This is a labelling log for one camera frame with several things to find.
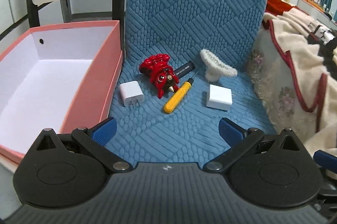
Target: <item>blue textured cushion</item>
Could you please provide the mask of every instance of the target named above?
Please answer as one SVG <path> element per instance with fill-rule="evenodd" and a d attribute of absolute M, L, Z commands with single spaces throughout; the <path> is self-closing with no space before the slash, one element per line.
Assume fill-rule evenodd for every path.
<path fill-rule="evenodd" d="M 107 148 L 132 164 L 197 161 L 203 165 L 228 149 L 218 133 L 222 117 L 244 128 L 254 126 L 273 133 L 243 72 L 218 82 L 237 94 L 229 112 L 205 107 L 208 83 L 199 57 L 206 48 L 243 70 L 265 5 L 266 0 L 127 0 L 126 60 L 119 83 L 138 80 L 145 102 L 125 108 L 116 89 L 110 115 L 118 128 Z M 154 86 L 138 72 L 139 64 L 156 53 L 168 53 L 174 69 L 193 60 L 199 71 L 191 90 L 169 115 L 162 112 L 169 95 L 159 100 Z"/>

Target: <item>pink box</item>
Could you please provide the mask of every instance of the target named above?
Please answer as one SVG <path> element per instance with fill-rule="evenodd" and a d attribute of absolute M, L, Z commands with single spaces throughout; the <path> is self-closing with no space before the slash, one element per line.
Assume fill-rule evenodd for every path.
<path fill-rule="evenodd" d="M 0 154 L 20 163 L 43 128 L 104 120 L 122 61 L 119 21 L 29 29 L 0 55 Z"/>

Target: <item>white charger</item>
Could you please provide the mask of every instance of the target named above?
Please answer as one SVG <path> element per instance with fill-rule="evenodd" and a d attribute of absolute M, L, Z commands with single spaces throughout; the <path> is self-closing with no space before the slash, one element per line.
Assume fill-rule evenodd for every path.
<path fill-rule="evenodd" d="M 206 106 L 228 111 L 233 104 L 231 89 L 210 84 Z"/>
<path fill-rule="evenodd" d="M 125 107 L 144 102 L 144 94 L 137 81 L 130 81 L 119 85 L 122 101 Z"/>

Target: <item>red glossy toy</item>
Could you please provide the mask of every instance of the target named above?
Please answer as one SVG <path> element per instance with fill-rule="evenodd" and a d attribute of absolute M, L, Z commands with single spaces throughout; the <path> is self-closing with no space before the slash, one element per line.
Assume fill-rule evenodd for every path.
<path fill-rule="evenodd" d="M 139 66 L 139 71 L 150 77 L 151 84 L 154 84 L 158 91 L 158 98 L 161 99 L 164 92 L 168 90 L 178 91 L 179 79 L 173 72 L 173 68 L 167 63 L 170 60 L 168 54 L 152 55 Z"/>

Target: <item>white fuzzy object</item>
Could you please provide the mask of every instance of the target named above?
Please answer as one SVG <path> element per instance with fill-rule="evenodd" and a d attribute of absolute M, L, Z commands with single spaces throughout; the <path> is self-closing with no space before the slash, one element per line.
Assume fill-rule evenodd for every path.
<path fill-rule="evenodd" d="M 215 54 L 207 49 L 200 51 L 200 56 L 207 70 L 205 78 L 208 82 L 216 82 L 222 76 L 237 76 L 238 71 L 231 66 L 224 64 Z"/>

